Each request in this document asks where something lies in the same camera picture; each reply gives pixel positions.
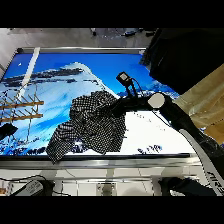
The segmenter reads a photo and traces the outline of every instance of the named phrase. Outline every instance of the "gray floor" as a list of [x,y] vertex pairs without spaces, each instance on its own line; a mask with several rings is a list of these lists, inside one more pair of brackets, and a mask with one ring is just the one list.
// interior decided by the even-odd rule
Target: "gray floor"
[[124,37],[125,28],[0,28],[0,64],[6,68],[18,47],[147,47],[145,32]]

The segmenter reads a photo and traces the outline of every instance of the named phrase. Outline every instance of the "white circular cap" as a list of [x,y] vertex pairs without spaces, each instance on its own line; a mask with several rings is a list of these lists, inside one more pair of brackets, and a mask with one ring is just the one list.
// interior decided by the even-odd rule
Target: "white circular cap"
[[151,98],[148,100],[148,104],[152,108],[160,108],[165,103],[165,97],[161,93],[155,93],[151,96]]

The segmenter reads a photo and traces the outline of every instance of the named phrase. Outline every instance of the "white strip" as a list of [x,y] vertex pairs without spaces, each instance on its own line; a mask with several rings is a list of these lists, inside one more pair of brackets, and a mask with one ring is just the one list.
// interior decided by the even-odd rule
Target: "white strip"
[[205,151],[201,148],[201,146],[195,141],[195,139],[184,129],[180,129],[179,132],[188,140],[191,146],[196,151],[202,166],[204,168],[204,173],[206,178],[208,179],[211,187],[215,191],[218,196],[224,196],[224,180],[214,167],[210,158],[207,156]]
[[30,81],[30,77],[31,77],[31,75],[33,73],[33,69],[34,69],[34,66],[36,64],[37,58],[39,56],[39,52],[40,52],[40,47],[35,47],[34,48],[34,52],[33,52],[33,57],[30,60],[30,63],[28,65],[28,68],[27,68],[27,71],[26,71],[26,74],[25,74],[24,79],[22,81],[22,86],[24,86],[24,87],[19,92],[18,98],[20,100],[21,100],[21,96],[24,95],[25,90],[27,88],[26,84]]

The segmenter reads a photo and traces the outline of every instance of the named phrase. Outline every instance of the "snowy mountain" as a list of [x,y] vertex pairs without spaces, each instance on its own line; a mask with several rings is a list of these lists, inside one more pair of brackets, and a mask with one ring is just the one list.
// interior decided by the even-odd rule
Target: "snowy mountain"
[[[20,89],[23,78],[22,75],[3,79],[0,83],[0,99],[6,94],[13,98]],[[69,120],[72,99],[101,90],[110,92],[116,98],[120,95],[105,86],[90,68],[78,62],[58,70],[51,69],[32,74],[24,97],[28,98],[28,94],[32,96],[36,90],[38,98],[44,101],[44,105],[39,106],[39,113],[43,114],[43,117],[34,118],[31,122],[30,120],[14,121],[13,125],[18,127],[18,131],[14,134],[14,138],[6,137],[0,141],[1,154],[46,155],[45,148],[54,130],[59,124]],[[126,114],[125,122],[127,131],[121,152],[108,153],[108,155],[193,152],[183,136],[167,127],[151,112],[129,112]],[[174,139],[172,145],[169,145],[170,138]],[[161,146],[162,150],[152,151],[155,145]],[[73,153],[100,155],[87,149],[81,142],[77,142],[77,147],[68,154]]]

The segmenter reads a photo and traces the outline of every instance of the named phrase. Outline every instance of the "checkered cloth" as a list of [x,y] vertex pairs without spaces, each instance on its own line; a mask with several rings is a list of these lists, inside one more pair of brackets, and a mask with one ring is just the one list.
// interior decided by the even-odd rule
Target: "checkered cloth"
[[69,121],[58,125],[46,152],[53,163],[60,160],[81,139],[86,147],[106,154],[119,152],[125,127],[125,114],[115,118],[109,106],[117,99],[106,91],[73,99]]

